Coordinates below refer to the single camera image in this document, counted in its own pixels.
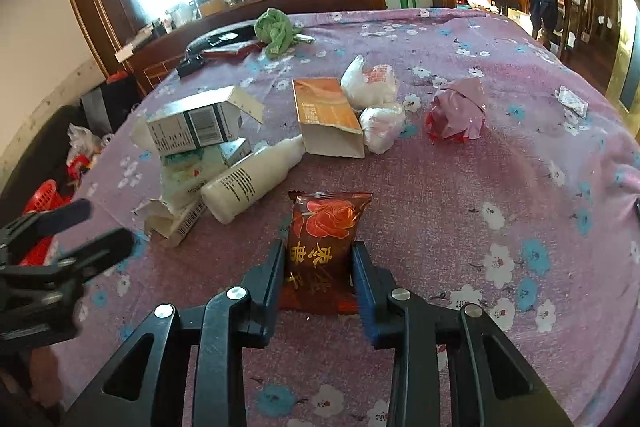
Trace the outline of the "red rose snack packet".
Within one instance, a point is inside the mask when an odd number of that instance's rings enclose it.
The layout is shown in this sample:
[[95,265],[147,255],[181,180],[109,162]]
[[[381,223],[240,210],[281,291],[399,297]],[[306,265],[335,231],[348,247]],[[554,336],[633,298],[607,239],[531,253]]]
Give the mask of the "red rose snack packet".
[[352,244],[369,193],[292,191],[280,308],[318,315],[354,314]]

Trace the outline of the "white long medicine box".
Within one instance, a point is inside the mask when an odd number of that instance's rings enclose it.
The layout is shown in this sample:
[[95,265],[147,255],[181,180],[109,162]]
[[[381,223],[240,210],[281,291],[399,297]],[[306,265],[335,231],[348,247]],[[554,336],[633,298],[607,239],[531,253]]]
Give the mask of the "white long medicine box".
[[164,247],[174,248],[182,243],[204,210],[205,205],[200,198],[179,209],[170,207],[161,199],[150,199],[137,207],[134,215],[143,222],[147,236],[158,235]]

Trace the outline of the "orange ointment box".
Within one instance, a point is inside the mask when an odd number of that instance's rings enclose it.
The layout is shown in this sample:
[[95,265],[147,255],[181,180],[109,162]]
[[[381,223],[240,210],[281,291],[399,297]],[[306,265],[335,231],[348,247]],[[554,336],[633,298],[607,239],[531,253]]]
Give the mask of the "orange ointment box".
[[293,80],[297,121],[309,154],[364,158],[363,131],[337,78]]

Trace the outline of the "clear plastic bag on floor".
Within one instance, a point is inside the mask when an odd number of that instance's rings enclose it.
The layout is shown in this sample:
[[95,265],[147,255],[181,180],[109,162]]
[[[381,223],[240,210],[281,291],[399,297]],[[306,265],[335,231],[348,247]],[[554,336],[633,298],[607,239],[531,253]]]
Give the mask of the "clear plastic bag on floor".
[[70,166],[78,156],[91,160],[102,152],[102,140],[89,129],[70,124],[67,129],[70,140],[70,150],[66,158],[66,165]]

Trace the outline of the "white plastic bottle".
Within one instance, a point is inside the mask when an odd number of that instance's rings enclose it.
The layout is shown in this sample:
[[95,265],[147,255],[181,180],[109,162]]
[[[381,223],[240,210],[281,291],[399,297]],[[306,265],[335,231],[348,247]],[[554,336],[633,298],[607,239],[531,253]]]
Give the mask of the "white plastic bottle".
[[201,198],[223,225],[263,198],[288,176],[306,153],[299,134],[268,145],[238,161],[201,188]]

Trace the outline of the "green white medicine box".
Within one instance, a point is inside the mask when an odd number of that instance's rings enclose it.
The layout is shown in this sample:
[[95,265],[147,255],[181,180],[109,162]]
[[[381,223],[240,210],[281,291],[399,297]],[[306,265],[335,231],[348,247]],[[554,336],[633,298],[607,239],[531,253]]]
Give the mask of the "green white medicine box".
[[205,184],[250,153],[250,142],[240,138],[160,158],[160,199],[175,210],[190,205]]

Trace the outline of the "white dark-banded medicine box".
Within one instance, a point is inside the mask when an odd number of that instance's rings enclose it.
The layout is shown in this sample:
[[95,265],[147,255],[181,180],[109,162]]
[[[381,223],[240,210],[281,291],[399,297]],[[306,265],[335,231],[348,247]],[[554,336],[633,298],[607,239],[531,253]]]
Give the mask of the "white dark-banded medicine box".
[[130,140],[160,157],[193,152],[239,139],[243,116],[262,122],[264,106],[240,86],[203,91],[141,115]]

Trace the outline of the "small clear plastic bag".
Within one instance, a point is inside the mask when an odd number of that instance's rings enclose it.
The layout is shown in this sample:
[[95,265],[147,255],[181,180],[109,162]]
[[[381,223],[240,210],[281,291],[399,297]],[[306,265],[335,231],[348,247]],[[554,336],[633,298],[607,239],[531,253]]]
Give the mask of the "small clear plastic bag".
[[398,103],[382,104],[363,109],[359,116],[364,144],[370,153],[386,153],[399,138],[405,126],[405,109]]

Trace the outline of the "red flat case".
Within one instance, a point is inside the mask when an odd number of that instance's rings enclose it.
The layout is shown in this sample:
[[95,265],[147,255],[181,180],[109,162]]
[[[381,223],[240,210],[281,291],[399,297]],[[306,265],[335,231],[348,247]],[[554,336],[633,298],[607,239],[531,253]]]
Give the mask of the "red flat case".
[[212,61],[241,60],[252,53],[259,53],[263,48],[264,45],[256,40],[245,41],[205,49],[201,52],[201,56]]

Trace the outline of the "pink crumpled plastic bag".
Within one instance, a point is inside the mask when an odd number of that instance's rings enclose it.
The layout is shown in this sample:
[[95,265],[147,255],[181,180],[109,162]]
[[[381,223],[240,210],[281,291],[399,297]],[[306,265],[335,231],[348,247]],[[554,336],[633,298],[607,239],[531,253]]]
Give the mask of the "pink crumpled plastic bag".
[[477,77],[446,82],[433,96],[425,130],[433,141],[475,141],[482,136],[486,113],[487,98]]

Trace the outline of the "white crumpled plastic bag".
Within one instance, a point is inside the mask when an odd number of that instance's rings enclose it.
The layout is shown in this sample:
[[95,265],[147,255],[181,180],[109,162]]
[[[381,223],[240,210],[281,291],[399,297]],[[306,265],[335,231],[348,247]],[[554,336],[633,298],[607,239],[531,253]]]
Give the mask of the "white crumpled plastic bag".
[[364,57],[357,55],[341,78],[341,88],[354,109],[365,109],[381,104],[395,103],[398,81],[393,67],[388,64],[364,68]]

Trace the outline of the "black case on table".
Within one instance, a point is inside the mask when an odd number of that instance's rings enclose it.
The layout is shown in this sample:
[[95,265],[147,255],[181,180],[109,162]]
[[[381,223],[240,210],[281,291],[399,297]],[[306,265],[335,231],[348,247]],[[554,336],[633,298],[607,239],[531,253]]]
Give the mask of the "black case on table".
[[200,54],[203,50],[216,48],[217,46],[228,46],[231,43],[256,40],[254,25],[256,20],[244,20],[241,23],[216,28],[207,31],[198,38],[192,40],[184,50],[185,56]]

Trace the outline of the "green crumpled cloth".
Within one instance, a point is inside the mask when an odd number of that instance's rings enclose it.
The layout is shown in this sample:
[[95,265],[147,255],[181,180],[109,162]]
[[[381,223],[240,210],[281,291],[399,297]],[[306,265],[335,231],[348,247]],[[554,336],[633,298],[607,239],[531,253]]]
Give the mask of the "green crumpled cloth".
[[254,23],[254,33],[264,45],[266,57],[270,60],[281,56],[294,43],[295,32],[288,16],[282,11],[269,8]]

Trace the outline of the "wooden stair railing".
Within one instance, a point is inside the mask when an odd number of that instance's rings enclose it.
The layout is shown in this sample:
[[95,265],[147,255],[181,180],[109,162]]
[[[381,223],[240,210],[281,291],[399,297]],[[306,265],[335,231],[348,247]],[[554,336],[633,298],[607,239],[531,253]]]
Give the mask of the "wooden stair railing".
[[620,36],[620,0],[558,0],[561,15],[558,57],[563,63],[577,53],[596,57],[613,53]]

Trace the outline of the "dark jacket on post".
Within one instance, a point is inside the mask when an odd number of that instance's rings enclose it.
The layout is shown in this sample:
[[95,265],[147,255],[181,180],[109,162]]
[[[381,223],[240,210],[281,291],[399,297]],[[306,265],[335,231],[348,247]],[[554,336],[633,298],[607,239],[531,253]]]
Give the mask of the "dark jacket on post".
[[538,37],[541,30],[555,31],[558,17],[558,0],[529,0],[529,18],[534,38]]

